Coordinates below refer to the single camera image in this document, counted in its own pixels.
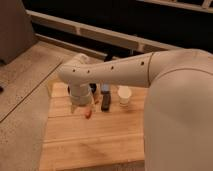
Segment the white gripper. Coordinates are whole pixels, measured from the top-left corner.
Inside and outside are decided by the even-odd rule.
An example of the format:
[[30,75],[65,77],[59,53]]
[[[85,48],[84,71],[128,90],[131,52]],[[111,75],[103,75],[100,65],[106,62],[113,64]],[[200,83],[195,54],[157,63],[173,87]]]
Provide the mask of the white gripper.
[[69,85],[71,112],[74,113],[78,107],[88,107],[93,104],[93,94],[88,84]]

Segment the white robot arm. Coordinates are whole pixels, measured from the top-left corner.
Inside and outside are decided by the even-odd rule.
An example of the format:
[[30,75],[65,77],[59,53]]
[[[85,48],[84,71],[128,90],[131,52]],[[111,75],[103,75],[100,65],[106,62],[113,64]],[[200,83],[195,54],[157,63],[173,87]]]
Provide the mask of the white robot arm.
[[90,102],[91,83],[146,87],[146,171],[213,171],[213,54],[200,49],[151,52],[90,64],[78,54],[60,79],[73,104]]

